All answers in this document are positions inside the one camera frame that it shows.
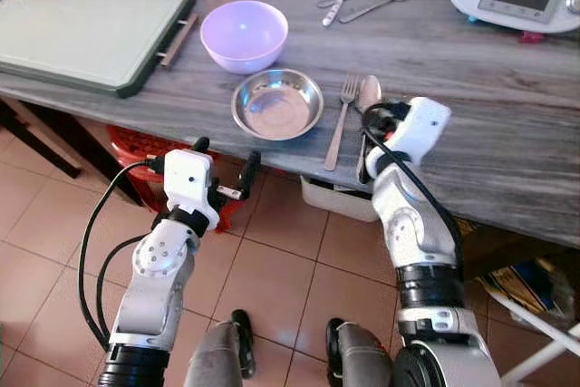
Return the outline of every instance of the cable connector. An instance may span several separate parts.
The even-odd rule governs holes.
[[[147,162],[147,166],[155,172],[155,174],[163,175],[165,170],[165,157],[164,156],[155,156],[151,158],[147,158],[145,160]]]

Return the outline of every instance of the cutting board handle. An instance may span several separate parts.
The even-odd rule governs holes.
[[[182,24],[183,27],[179,30],[179,33],[174,38],[174,40],[171,42],[169,49],[165,53],[163,53],[163,52],[157,53],[157,56],[163,58],[163,60],[160,63],[160,65],[163,68],[167,68],[167,69],[171,68],[171,64],[173,63],[173,59],[178,54],[179,49],[181,49],[181,46],[183,45],[183,43],[185,43],[186,38],[188,37],[189,33],[193,29],[193,26],[196,23],[196,21],[198,20],[198,18],[199,18],[199,15],[192,14],[189,16],[189,18],[187,20],[179,20],[178,21],[178,24]]]

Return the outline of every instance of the red stool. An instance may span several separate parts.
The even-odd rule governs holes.
[[[118,126],[107,126],[111,145],[117,153],[117,161],[126,167],[134,162],[145,160],[148,156],[165,156],[175,149],[189,149],[190,146],[174,140],[163,140],[156,136],[140,133]],[[208,153],[215,161],[219,155]],[[163,176],[155,174],[149,168],[137,167],[127,174],[137,190],[143,203],[151,210],[160,213],[166,211],[167,197],[163,191]],[[229,201],[220,212],[217,231],[231,228],[231,215],[241,208],[243,201]]]

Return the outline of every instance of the fork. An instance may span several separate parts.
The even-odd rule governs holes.
[[[336,168],[338,150],[341,147],[341,138],[343,137],[346,110],[348,109],[348,105],[354,102],[354,100],[356,100],[358,97],[360,88],[360,77],[358,75],[348,74],[346,76],[346,80],[343,83],[343,88],[341,89],[341,102],[343,102],[343,108],[341,109],[341,114],[338,117],[338,122],[336,123],[336,128],[334,129],[333,140],[330,142],[330,146],[328,147],[328,151],[326,153],[326,159],[324,160],[324,169],[327,171],[334,171]]]

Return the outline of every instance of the cutting board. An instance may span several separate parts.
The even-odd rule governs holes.
[[[0,0],[0,71],[126,97],[195,0]]]

